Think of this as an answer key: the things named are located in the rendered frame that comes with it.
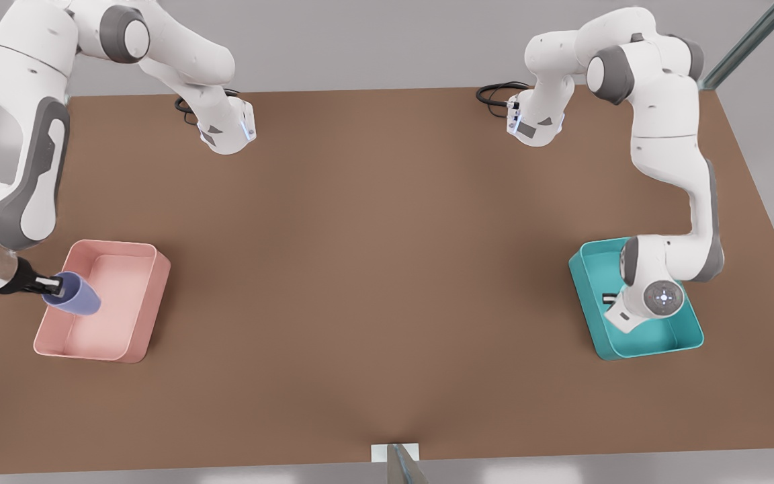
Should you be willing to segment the silver frame post with foot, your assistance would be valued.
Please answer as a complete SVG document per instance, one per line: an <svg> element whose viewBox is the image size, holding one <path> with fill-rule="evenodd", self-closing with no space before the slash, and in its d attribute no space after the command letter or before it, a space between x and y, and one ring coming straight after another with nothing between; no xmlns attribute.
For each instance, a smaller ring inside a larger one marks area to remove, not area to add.
<svg viewBox="0 0 774 484"><path fill-rule="evenodd" d="M420 444L372 444L371 461L386 463L386 484L430 484L421 471Z"/></svg>

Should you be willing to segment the purple cup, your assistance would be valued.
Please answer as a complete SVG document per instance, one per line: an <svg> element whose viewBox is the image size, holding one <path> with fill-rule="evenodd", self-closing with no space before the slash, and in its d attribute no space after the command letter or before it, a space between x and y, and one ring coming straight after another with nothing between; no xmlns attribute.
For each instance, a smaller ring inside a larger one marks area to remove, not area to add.
<svg viewBox="0 0 774 484"><path fill-rule="evenodd" d="M55 276L62 278L62 297L41 294L49 307L80 316L94 315L98 312L101 308L101 298L86 279L74 272L61 272Z"/></svg>

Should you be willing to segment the teal plastic box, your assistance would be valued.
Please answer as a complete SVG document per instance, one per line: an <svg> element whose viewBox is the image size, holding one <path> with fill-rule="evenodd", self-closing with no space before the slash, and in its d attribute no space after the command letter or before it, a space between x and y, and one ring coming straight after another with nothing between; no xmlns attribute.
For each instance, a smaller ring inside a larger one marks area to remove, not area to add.
<svg viewBox="0 0 774 484"><path fill-rule="evenodd" d="M653 356L703 345L704 333L690 300L676 315L652 319L630 333L615 328L605 312L603 293L618 293L624 287L619 272L619 255L626 238L589 241L568 261L568 267L583 309L594 350L606 361Z"/></svg>

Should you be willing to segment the pink plastic box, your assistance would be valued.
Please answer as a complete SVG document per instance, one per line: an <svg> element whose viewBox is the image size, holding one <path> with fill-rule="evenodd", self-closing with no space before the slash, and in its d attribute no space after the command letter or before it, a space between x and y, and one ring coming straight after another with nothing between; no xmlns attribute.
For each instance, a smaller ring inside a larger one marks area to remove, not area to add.
<svg viewBox="0 0 774 484"><path fill-rule="evenodd" d="M43 356L137 364L146 355L170 261L151 244L79 240L62 272L82 276L101 298L94 315L49 307L34 338Z"/></svg>

